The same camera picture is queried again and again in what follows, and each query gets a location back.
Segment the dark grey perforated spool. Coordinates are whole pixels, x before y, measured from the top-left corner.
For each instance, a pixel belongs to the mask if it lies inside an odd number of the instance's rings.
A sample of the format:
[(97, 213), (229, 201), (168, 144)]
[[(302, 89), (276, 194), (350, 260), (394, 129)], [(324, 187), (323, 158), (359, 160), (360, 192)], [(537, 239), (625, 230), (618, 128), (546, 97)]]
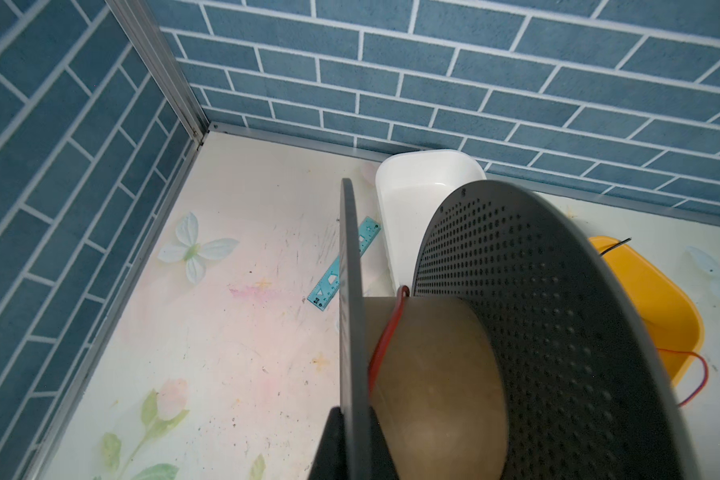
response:
[(341, 185), (340, 403), (347, 479), (372, 479), (373, 407), (399, 478), (696, 479), (670, 380), (604, 259), (536, 194), (451, 193), (413, 285), (362, 295)]

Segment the metal frame corner post left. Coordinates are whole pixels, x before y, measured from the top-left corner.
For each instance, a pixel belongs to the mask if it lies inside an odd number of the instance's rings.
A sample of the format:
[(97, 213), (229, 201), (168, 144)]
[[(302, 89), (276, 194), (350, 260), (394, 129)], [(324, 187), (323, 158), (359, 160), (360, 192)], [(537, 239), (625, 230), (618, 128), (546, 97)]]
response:
[(106, 0), (106, 4), (187, 134), (198, 145), (202, 145), (209, 131), (209, 121), (148, 4), (141, 0)]

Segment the yellow plastic tub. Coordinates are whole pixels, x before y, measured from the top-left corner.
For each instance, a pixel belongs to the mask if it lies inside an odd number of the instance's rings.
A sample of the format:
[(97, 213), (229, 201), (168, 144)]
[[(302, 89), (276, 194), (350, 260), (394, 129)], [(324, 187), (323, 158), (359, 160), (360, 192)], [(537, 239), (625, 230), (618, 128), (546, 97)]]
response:
[(612, 273), (642, 319), (673, 386), (691, 367), (689, 351), (698, 353), (704, 343), (702, 317), (695, 304), (672, 280), (632, 247), (594, 236), (591, 245), (604, 255)]

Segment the white plastic tub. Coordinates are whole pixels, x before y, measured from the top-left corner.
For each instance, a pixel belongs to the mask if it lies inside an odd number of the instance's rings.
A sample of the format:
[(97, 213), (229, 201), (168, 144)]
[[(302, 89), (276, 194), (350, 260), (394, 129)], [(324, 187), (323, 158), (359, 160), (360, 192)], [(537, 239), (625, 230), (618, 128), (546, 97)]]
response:
[(457, 188), (485, 178), (475, 159), (456, 150), (401, 153), (380, 164), (375, 187), (395, 289), (413, 285), (426, 229), (442, 202)]

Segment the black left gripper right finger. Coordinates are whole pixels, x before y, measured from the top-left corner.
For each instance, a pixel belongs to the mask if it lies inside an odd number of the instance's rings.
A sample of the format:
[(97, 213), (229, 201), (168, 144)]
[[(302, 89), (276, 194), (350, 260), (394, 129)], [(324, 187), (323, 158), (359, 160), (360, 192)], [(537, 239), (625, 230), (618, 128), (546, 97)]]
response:
[(399, 476), (386, 443), (378, 416), (370, 408), (371, 470), (373, 480), (398, 480)]

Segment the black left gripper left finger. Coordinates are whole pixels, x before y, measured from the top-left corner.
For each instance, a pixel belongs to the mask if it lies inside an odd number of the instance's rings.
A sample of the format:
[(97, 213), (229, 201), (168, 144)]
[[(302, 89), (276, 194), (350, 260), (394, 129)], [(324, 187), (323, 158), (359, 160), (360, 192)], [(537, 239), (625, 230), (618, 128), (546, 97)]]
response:
[(345, 426), (339, 406), (333, 407), (329, 411), (308, 479), (347, 479)]

